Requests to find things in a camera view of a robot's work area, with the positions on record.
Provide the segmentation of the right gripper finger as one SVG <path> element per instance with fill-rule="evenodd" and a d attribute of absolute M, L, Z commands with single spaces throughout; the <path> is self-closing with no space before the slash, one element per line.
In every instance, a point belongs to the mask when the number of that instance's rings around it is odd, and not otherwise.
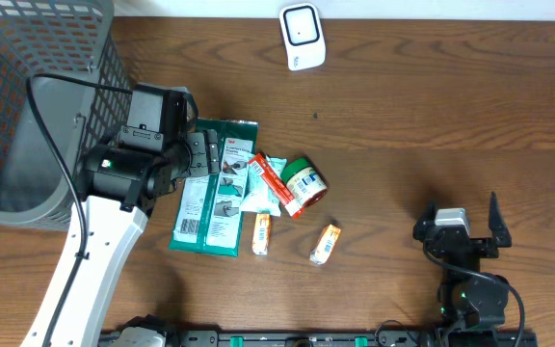
<path fill-rule="evenodd" d="M 490 194 L 489 200 L 489 230 L 495 240 L 511 240 L 512 236 L 500 212 L 497 196 Z"/>
<path fill-rule="evenodd" d="M 412 229 L 412 237 L 417 241 L 424 241 L 428 232 L 433 229 L 436 218 L 436 205 L 430 202 L 425 208 L 423 214 L 417 219 Z"/>

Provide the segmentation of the green sponge pack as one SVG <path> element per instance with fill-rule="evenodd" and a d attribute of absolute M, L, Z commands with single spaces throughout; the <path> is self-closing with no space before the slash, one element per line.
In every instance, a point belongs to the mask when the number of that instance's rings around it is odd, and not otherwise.
<path fill-rule="evenodd" d="M 198 130 L 217 135 L 216 174 L 187 178 L 169 248 L 196 254 L 236 257 L 247 193 L 248 162 L 254 155 L 258 124 L 243 120 L 199 120 Z"/>

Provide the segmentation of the teal white snack pouch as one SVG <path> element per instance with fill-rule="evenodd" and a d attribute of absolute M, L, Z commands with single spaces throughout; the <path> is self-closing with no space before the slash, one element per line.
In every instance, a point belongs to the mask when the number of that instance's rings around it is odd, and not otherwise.
<path fill-rule="evenodd" d="M 257 214 L 269 214 L 280 217 L 280 202 L 275 193 L 260 176 L 261 168 L 258 164 L 249 163 L 247 193 L 245 194 L 240 210 Z"/>

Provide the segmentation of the orange juice carton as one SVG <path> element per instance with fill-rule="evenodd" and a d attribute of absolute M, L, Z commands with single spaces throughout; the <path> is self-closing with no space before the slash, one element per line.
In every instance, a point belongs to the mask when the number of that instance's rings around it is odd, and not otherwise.
<path fill-rule="evenodd" d="M 256 255 L 267 255 L 272 220 L 269 214 L 257 214 L 254 223 L 251 248 Z"/>
<path fill-rule="evenodd" d="M 330 258 L 340 233 L 341 229 L 335 225 L 324 227 L 315 248 L 310 253 L 309 260 L 318 265 L 325 264 Z"/>

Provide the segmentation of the red white packet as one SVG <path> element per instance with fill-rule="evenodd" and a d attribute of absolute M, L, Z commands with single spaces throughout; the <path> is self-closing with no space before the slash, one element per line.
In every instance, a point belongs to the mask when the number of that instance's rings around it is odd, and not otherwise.
<path fill-rule="evenodd" d="M 267 184 L 279 202 L 293 219 L 298 219 L 304 211 L 303 206 L 279 178 L 267 159 L 260 153 L 249 161 L 250 168 Z"/>

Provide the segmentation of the green lid jar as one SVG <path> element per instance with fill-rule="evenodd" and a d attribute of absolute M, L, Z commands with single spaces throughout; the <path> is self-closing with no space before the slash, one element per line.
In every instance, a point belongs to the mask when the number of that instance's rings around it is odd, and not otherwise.
<path fill-rule="evenodd" d="M 315 204 L 328 191 L 327 184 L 306 158 L 288 164 L 280 178 L 303 207 Z"/>

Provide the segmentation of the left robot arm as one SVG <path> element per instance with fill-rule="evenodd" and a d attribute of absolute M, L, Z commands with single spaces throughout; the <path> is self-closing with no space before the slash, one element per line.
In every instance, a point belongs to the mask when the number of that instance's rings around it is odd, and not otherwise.
<path fill-rule="evenodd" d="M 174 136 L 125 126 L 81 162 L 80 201 L 26 346 L 94 346 L 123 264 L 158 198 L 179 178 L 216 174 L 218 135 Z"/>

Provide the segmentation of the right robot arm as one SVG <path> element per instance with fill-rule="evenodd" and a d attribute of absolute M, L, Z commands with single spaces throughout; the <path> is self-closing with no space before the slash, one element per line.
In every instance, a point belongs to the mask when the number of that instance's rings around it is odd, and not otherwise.
<path fill-rule="evenodd" d="M 499 346 L 496 328 L 505 323 L 510 295 L 517 300 L 519 322 L 524 322 L 523 302 L 508 281 L 480 268 L 483 259 L 497 258 L 500 249 L 513 245 L 494 193 L 489 199 L 489 231 L 488 237 L 472 237 L 463 208 L 430 204 L 417 219 L 412 237 L 443 271 L 436 293 L 441 323 L 419 333 L 418 346 Z"/>

